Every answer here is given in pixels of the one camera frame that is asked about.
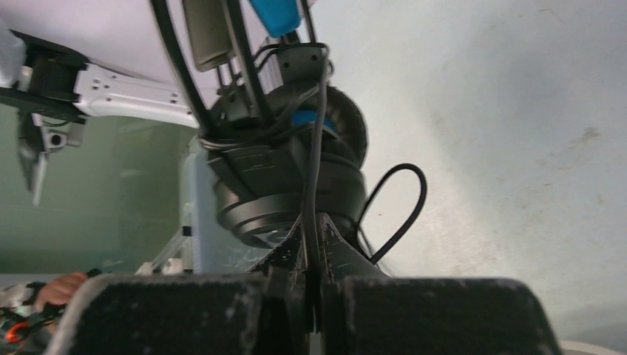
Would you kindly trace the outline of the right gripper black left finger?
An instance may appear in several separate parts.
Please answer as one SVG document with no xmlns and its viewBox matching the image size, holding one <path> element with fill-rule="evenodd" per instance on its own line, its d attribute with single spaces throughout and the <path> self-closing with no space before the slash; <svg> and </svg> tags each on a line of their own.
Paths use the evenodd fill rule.
<svg viewBox="0 0 627 355">
<path fill-rule="evenodd" d="M 48 354 L 307 354 L 299 224 L 242 274 L 104 274 L 70 301 Z"/>
</svg>

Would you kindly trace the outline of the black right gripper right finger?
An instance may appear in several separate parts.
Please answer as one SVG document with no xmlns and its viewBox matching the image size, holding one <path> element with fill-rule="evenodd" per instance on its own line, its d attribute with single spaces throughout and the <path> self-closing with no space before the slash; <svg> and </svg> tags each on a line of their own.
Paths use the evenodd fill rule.
<svg viewBox="0 0 627 355">
<path fill-rule="evenodd" d="M 511 278 L 394 278 L 319 214 L 324 354 L 559 354 L 543 306 Z"/>
</svg>

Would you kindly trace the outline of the black and blue headset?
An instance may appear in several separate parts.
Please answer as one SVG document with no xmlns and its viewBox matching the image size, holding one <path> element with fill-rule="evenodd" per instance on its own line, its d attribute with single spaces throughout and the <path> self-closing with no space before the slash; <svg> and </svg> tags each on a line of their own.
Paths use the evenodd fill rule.
<svg viewBox="0 0 627 355">
<path fill-rule="evenodd" d="M 183 55 L 167 1 L 150 4 L 177 85 L 214 175 L 219 225 L 242 243 L 270 246 L 298 220 L 328 215 L 352 230 L 365 204 L 367 127 L 331 85 L 329 47 L 306 1 L 251 1 L 268 41 L 253 50 L 241 1 L 183 1 L 195 67 L 213 70 L 207 104 Z"/>
</svg>

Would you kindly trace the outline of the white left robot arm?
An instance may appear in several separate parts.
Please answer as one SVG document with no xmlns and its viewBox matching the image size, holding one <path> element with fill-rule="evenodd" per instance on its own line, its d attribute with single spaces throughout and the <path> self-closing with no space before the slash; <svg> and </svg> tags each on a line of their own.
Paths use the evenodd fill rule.
<svg viewBox="0 0 627 355">
<path fill-rule="evenodd" d="M 177 87 L 111 71 L 6 24 L 1 25 L 1 103 L 60 121 L 118 116 L 198 126 Z"/>
</svg>

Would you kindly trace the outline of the person's hand outside cell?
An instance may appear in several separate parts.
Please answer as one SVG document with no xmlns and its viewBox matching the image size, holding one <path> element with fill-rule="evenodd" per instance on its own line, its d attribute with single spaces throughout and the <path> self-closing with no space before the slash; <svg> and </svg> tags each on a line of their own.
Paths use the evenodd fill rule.
<svg viewBox="0 0 627 355">
<path fill-rule="evenodd" d="M 43 311 L 46 304 L 66 305 L 87 280 L 86 273 L 76 271 L 48 282 L 37 294 L 34 302 L 35 310 Z"/>
</svg>

